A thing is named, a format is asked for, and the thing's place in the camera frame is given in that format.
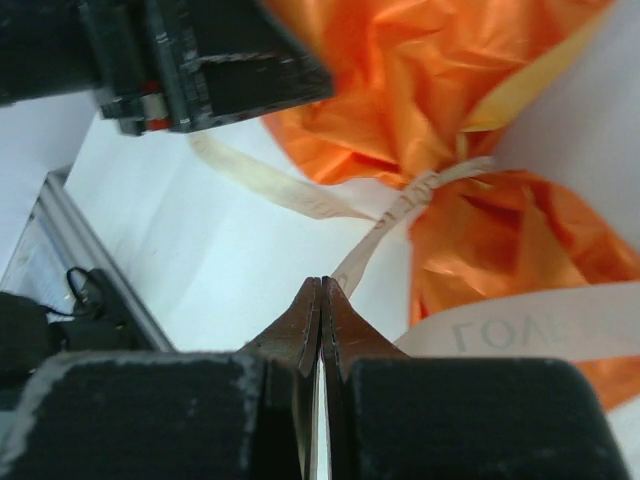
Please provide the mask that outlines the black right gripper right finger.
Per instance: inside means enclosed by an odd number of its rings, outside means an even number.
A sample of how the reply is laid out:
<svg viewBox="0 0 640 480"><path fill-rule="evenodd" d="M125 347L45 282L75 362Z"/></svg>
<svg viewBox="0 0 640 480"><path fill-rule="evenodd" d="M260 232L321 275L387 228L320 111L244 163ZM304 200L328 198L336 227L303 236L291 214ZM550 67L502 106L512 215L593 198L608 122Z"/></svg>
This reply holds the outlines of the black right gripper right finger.
<svg viewBox="0 0 640 480"><path fill-rule="evenodd" d="M626 479L595 392L548 359L422 359L321 287L333 479Z"/></svg>

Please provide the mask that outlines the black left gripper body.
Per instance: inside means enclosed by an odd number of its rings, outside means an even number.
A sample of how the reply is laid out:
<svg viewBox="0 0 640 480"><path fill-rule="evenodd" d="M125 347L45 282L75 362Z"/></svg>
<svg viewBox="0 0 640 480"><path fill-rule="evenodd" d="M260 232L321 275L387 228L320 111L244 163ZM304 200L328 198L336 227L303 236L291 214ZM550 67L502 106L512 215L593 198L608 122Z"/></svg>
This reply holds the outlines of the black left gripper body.
<svg viewBox="0 0 640 480"><path fill-rule="evenodd" d="M167 130L170 113L144 1L81 1L79 16L99 73L94 98L125 135Z"/></svg>

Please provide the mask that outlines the cream printed ribbon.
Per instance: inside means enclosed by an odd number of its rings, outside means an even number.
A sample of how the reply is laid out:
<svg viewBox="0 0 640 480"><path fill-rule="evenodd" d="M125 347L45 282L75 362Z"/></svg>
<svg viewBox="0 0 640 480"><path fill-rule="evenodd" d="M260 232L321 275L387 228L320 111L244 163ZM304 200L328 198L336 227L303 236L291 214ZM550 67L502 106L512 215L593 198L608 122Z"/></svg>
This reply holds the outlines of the cream printed ribbon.
<svg viewBox="0 0 640 480"><path fill-rule="evenodd" d="M426 172L366 213L199 133L192 152L216 174L300 216L330 225L332 277L352 295L379 246L412 251L415 356L639 353L639 258L569 191L488 157Z"/></svg>

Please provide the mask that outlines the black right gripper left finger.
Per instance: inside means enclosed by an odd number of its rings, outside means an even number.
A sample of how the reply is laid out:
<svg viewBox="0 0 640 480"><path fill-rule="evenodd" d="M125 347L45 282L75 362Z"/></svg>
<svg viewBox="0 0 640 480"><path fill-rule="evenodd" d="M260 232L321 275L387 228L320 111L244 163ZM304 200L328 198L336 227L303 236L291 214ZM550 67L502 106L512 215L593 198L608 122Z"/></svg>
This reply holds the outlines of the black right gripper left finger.
<svg viewBox="0 0 640 480"><path fill-rule="evenodd" d="M313 479L320 282L231 352L78 351L27 381L5 479Z"/></svg>

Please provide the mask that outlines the orange flower bouquet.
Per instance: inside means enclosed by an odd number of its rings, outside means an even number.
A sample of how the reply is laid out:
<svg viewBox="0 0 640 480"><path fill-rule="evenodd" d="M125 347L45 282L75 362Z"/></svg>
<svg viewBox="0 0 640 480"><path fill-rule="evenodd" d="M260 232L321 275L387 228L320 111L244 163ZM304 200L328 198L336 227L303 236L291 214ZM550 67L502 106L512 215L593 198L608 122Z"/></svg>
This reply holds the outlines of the orange flower bouquet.
<svg viewBox="0 0 640 480"><path fill-rule="evenodd" d="M487 156L568 68L608 1L273 1L335 95L266 116L313 182L396 189ZM523 170L436 190L409 229L409 322L492 298L635 281L639 256L571 190Z"/></svg>

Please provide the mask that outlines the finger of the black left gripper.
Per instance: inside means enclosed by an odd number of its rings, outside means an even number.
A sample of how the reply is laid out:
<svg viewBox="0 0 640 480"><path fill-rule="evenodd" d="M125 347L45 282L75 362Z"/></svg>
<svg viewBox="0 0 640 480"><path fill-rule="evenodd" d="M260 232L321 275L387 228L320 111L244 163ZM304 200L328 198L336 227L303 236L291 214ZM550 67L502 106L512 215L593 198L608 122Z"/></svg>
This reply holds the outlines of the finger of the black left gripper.
<svg viewBox="0 0 640 480"><path fill-rule="evenodd" d="M324 100L328 68L261 1L148 1L168 130L192 133Z"/></svg>

